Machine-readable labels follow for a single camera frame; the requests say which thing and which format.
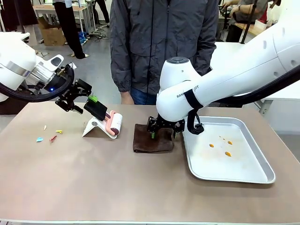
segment silver baking tray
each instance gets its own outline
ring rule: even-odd
[[[275,181],[273,169],[241,120],[228,117],[200,117],[200,120],[203,133],[193,135],[187,127],[183,132],[188,166],[195,177],[259,184]]]

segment white stand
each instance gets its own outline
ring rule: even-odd
[[[88,124],[86,125],[86,128],[84,130],[84,133],[82,135],[85,136],[88,132],[90,132],[93,128],[95,127],[99,127],[101,130],[103,130],[104,133],[106,133],[110,138],[112,139],[116,139],[117,136],[111,136],[105,129],[106,126],[106,121],[100,121],[98,119],[96,119],[96,117],[93,117],[92,119],[89,120]]]

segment black pants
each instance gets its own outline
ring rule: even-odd
[[[14,0],[3,0],[3,7],[1,12],[1,16],[3,19],[3,23],[6,31],[17,30],[17,26],[19,26],[19,20],[17,16],[17,12],[15,9],[15,1]],[[37,24],[38,20],[35,15],[35,12],[32,8],[32,4],[30,0],[17,0],[18,7],[20,10],[20,20],[23,26]]]
[[[106,9],[105,1],[104,0],[96,0],[96,2],[100,6],[100,9],[101,9],[101,11],[103,13],[103,16],[104,16],[104,19],[105,19],[105,22],[109,23],[109,16],[108,16],[108,12],[107,12],[107,9]],[[96,10],[96,5],[93,6],[93,12],[94,12],[95,23],[98,24],[99,23],[99,16],[98,16],[98,12]]]
[[[85,58],[77,32],[73,8],[67,8],[63,2],[56,2],[53,5],[68,45],[74,51],[76,58]]]
[[[226,42],[239,42],[242,32],[243,30],[241,28],[235,25],[230,25],[228,28]]]

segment hand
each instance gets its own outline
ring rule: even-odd
[[[233,7],[232,10],[230,11],[230,17],[232,17],[233,13],[237,12],[239,10],[239,7]]]
[[[274,3],[272,5],[270,5],[270,9],[273,9],[275,5],[276,4],[274,4]]]
[[[133,102],[133,99],[129,93],[127,92],[120,92],[121,94],[121,104],[123,105],[134,105],[135,103]]]
[[[231,6],[231,2],[225,2],[223,5],[222,5],[222,9],[225,9],[227,8],[228,6]]]

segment small blue object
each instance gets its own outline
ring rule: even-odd
[[[78,36],[79,36],[80,44],[83,44],[87,40],[87,36],[85,32],[79,32]]]
[[[38,137],[38,138],[37,138],[37,142],[41,142],[42,140],[43,140],[42,137]]]

